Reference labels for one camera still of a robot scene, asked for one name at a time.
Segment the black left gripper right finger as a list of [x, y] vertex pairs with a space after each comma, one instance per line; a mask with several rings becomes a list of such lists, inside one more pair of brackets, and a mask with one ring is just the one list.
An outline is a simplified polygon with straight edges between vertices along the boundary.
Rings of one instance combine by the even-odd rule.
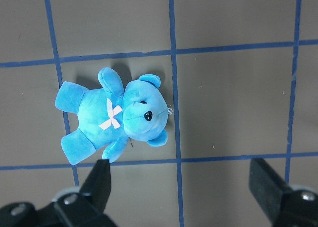
[[318, 193], [288, 184], [264, 159], [253, 158], [249, 189], [273, 227], [316, 227]]

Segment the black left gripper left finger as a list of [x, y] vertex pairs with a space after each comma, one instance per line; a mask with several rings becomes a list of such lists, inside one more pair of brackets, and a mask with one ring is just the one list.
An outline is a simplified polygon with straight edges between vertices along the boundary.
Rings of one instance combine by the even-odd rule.
[[30, 202], [1, 207], [2, 227], [115, 227], [104, 213], [111, 192], [110, 163], [98, 160], [78, 191], [63, 192], [37, 210]]

